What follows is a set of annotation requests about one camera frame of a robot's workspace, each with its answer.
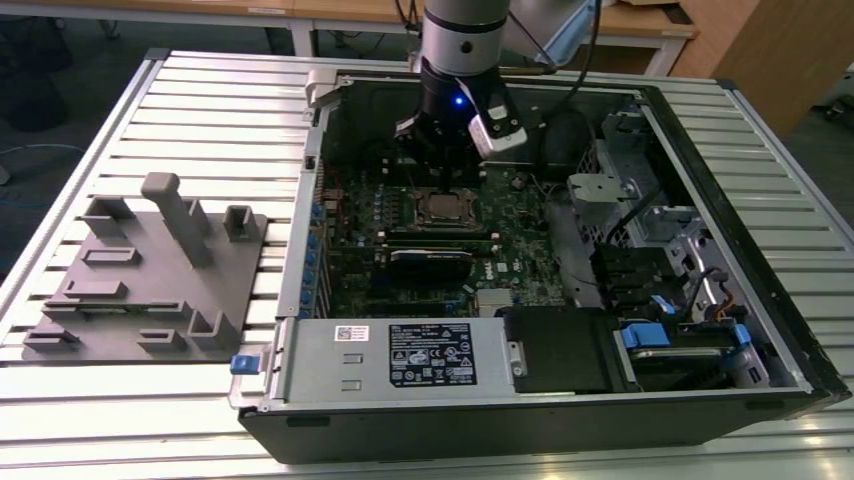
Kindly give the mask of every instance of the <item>aluminum extrusion table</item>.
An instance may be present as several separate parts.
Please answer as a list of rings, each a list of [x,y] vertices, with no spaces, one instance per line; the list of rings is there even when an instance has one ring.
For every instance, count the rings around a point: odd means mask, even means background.
[[[248,203],[271,218],[243,332],[247,348],[269,342],[308,125],[307,72],[317,65],[404,68],[396,62],[152,53],[0,289],[0,361],[8,366],[0,368],[0,478],[854,478],[854,400],[696,447],[292,467],[268,457],[237,423],[227,365],[18,363],[25,331],[88,233],[76,219],[86,197],[129,195],[133,208],[152,209],[137,195],[149,171],[177,173],[181,194],[200,198],[205,211]],[[854,388],[854,234],[740,93],[707,80],[591,77],[663,91]],[[261,387],[260,377],[244,377],[244,395]]]

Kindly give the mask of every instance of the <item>warning label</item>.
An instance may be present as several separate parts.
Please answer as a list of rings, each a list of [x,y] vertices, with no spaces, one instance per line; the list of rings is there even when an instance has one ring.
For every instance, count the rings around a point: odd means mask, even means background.
[[[469,324],[389,325],[388,349],[395,387],[477,384]]]

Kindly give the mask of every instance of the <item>motherboard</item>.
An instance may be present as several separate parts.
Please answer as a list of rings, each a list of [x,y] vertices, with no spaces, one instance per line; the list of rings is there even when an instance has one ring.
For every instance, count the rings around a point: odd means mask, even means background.
[[[331,316],[491,317],[563,305],[535,178],[489,168],[445,192],[411,176],[403,183],[328,171]]]

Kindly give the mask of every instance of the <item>blue connector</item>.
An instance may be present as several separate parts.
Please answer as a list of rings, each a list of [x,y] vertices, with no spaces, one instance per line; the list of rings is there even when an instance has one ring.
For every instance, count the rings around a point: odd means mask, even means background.
[[[620,330],[627,349],[668,347],[670,338],[660,323],[632,323]]]
[[[235,355],[231,357],[232,375],[257,375],[261,371],[261,357],[257,355]]]
[[[744,325],[735,325],[735,339],[738,340],[738,346],[746,347],[752,342],[752,338],[750,337],[750,332],[747,331],[747,327]]]
[[[664,300],[660,295],[652,295],[652,301],[658,303],[667,315],[672,315],[674,313],[676,313],[676,308],[667,302],[667,300]]]

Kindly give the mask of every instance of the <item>gray plastic peg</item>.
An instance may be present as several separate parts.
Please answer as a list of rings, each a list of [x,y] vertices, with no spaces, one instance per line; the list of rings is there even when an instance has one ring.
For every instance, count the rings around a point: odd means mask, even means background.
[[[207,267],[213,257],[204,244],[204,234],[199,231],[197,221],[191,217],[184,200],[177,193],[179,185],[180,179],[173,173],[151,172],[143,182],[143,197],[157,205],[163,223],[192,266]]]

